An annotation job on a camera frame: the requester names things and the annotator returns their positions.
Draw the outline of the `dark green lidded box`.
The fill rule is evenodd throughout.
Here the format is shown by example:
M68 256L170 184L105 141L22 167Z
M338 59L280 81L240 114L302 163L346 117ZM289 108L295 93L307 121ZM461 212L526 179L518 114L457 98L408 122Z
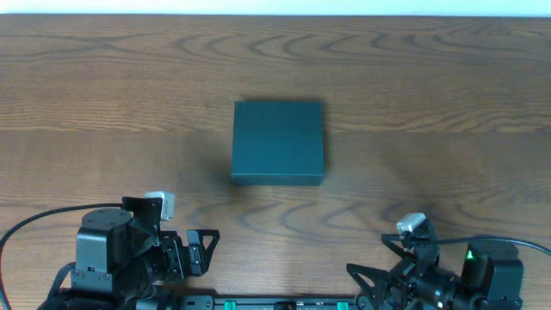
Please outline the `dark green lidded box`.
M324 176L322 102L234 104L235 185L319 186Z

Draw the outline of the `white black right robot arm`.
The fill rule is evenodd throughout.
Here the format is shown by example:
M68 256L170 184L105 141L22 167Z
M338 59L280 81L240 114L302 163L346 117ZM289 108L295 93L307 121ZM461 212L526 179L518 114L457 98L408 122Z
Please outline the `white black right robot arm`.
M409 214L382 243L400 257L389 271L349 263L363 293L363 309L519 310L523 263L516 246L480 236L467 242L460 275L439 266L432 223Z

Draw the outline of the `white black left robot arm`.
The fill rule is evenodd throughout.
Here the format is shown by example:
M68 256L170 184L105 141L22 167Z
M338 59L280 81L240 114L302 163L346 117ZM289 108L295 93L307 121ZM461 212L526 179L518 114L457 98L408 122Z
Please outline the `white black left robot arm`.
M183 298L157 283L205 274L220 233L188 230L181 239L162 230L174 209L175 196L157 191L87 213L77 232L76 260L59 270L41 308L182 308Z

